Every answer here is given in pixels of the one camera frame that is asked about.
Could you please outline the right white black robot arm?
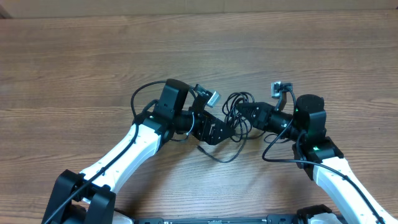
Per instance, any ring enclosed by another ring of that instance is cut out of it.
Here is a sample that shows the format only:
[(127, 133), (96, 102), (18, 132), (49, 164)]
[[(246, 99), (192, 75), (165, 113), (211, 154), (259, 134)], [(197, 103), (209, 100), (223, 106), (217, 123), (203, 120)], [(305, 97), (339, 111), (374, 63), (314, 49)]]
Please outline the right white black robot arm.
[(347, 223), (397, 223), (366, 190), (342, 151), (326, 135), (322, 97), (298, 97), (293, 114), (264, 102), (241, 103), (237, 109), (253, 127), (294, 142), (291, 162), (326, 192)]

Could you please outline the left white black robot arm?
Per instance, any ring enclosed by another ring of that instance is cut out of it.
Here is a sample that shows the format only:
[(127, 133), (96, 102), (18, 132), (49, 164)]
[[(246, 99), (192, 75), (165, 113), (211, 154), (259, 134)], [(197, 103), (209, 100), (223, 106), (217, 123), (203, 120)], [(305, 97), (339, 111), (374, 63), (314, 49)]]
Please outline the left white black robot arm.
[(175, 79), (161, 84), (160, 98), (133, 114), (128, 133), (112, 150), (78, 174), (65, 170), (59, 175), (43, 223), (133, 223), (115, 210), (116, 195), (174, 134), (194, 136), (209, 145), (234, 136), (234, 128), (205, 111), (218, 101), (216, 91)]

